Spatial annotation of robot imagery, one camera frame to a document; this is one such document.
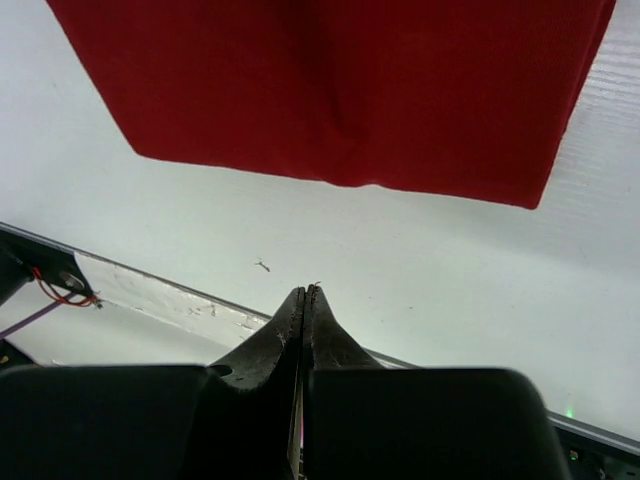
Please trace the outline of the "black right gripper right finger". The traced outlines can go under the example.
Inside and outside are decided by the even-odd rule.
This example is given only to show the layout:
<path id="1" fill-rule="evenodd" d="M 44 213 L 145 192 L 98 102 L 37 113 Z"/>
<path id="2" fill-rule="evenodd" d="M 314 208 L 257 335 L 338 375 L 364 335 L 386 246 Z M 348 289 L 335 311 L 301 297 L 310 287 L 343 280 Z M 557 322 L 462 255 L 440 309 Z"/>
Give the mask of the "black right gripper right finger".
<path id="1" fill-rule="evenodd" d="M 542 399 L 502 368 L 386 368 L 307 290 L 301 353 L 310 479 L 566 479 Z"/>

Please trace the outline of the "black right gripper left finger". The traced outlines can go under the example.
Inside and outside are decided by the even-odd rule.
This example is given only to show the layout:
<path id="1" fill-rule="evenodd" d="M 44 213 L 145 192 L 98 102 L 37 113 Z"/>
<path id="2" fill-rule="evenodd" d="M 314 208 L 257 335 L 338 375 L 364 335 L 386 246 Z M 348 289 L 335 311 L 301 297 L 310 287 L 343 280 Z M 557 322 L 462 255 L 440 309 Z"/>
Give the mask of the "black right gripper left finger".
<path id="1" fill-rule="evenodd" d="M 303 289 L 206 365 L 14 367 L 5 479 L 293 479 Z"/>

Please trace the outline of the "red t shirt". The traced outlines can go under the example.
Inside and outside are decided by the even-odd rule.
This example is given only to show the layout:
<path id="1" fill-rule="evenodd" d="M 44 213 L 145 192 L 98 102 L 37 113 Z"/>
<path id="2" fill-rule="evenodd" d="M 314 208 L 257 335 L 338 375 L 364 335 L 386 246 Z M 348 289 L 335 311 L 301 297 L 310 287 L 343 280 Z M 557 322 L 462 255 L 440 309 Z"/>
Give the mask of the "red t shirt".
<path id="1" fill-rule="evenodd" d="M 611 1 L 53 1 L 139 155 L 536 208 Z"/>

